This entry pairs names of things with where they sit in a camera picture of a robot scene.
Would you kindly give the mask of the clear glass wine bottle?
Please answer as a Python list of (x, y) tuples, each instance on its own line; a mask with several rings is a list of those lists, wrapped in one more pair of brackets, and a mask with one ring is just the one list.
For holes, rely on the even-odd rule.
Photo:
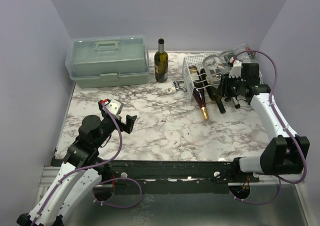
[(202, 65), (210, 84), (218, 88), (222, 79), (227, 74), (226, 68), (220, 58), (216, 54), (211, 54), (203, 60)]

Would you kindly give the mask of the dark green brown-label wine bottle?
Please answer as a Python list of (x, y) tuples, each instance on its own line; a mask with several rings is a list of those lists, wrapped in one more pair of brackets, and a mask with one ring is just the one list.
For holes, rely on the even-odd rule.
[(168, 61), (169, 56), (165, 52), (164, 49), (164, 39), (160, 38), (158, 40), (158, 51), (154, 55), (154, 72), (155, 72), (155, 79), (159, 83), (166, 82), (168, 78)]

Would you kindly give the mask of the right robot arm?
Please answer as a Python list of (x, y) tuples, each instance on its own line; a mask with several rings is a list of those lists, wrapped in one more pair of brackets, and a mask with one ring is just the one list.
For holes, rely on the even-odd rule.
[(248, 173), (265, 175), (299, 174), (303, 171), (310, 142), (299, 136), (280, 112), (271, 89), (260, 82), (257, 63), (242, 63), (235, 60), (229, 73), (220, 82), (222, 97), (242, 96), (259, 116), (269, 139), (269, 144), (260, 156), (239, 157), (234, 160), (230, 177), (241, 182)]

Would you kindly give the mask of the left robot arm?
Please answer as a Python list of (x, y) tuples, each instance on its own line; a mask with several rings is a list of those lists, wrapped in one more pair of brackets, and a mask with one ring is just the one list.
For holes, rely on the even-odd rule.
[(130, 134), (137, 117), (127, 115), (123, 123), (120, 117), (123, 104), (114, 99), (101, 100), (98, 107), (101, 116), (83, 118), (56, 178), (38, 204), (18, 217), (19, 226), (62, 226), (89, 191), (110, 180), (110, 160), (99, 158), (99, 149), (113, 131)]

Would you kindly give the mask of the dark green bottle black neck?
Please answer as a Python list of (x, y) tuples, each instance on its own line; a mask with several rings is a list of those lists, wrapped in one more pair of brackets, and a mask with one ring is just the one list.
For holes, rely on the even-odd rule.
[(213, 87), (211, 84), (208, 83), (207, 75), (205, 74), (205, 72), (206, 71), (204, 69), (200, 70), (200, 73), (201, 73), (200, 77), (201, 77), (201, 80), (203, 81), (203, 85), (205, 86), (205, 89), (206, 89), (210, 99), (217, 104), (220, 113), (224, 114), (226, 112), (226, 110), (223, 106), (222, 98), (220, 95), (218, 95), (218, 90), (215, 87)]

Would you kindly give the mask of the olive bottle silver cap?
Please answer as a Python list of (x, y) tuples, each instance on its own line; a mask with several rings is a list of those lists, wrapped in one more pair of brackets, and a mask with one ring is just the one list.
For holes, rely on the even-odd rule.
[(241, 107), (239, 101), (237, 100), (236, 97), (231, 98), (232, 103), (234, 104), (235, 109), (239, 109)]

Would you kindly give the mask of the red bottle gold foil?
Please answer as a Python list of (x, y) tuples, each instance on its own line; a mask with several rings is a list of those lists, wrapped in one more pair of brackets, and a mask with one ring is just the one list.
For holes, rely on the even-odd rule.
[(203, 85), (202, 79), (200, 77), (200, 73), (199, 73), (197, 67), (194, 65), (189, 66), (188, 68), (189, 68), (190, 74), (192, 75), (192, 77), (194, 77), (194, 79), (193, 79), (194, 88), (193, 88), (192, 95), (201, 110), (203, 119), (208, 120), (209, 115), (208, 115), (207, 108), (206, 108), (204, 85)]

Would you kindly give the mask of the clear bottle dark label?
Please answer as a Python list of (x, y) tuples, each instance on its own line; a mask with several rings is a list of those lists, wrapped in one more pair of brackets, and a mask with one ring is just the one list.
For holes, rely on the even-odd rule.
[(235, 52), (233, 50), (226, 50), (223, 51), (218, 57), (224, 67), (231, 68), (234, 56)]

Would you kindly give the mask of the clear bottle red cap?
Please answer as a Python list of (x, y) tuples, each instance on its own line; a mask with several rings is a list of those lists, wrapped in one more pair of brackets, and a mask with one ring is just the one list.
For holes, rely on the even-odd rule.
[(234, 49), (237, 59), (242, 63), (258, 63), (256, 59), (256, 54), (251, 51), (248, 44), (242, 44)]

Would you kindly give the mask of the white plastic pipe fitting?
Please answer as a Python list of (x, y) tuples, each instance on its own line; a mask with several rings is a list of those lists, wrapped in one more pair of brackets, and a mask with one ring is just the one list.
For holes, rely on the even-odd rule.
[(167, 87), (162, 90), (165, 94), (174, 94), (176, 93), (176, 89), (174, 87)]

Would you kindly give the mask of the green plastic toolbox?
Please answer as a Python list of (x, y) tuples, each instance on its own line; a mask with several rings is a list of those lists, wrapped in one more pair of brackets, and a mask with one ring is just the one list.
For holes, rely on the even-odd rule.
[(80, 88), (141, 85), (149, 80), (143, 35), (73, 39), (65, 66)]

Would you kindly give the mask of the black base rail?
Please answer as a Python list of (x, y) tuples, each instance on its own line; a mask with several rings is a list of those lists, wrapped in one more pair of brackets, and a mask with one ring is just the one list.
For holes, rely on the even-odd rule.
[(233, 162), (114, 160), (98, 167), (102, 180), (116, 179), (116, 194), (228, 194), (231, 186), (263, 186)]

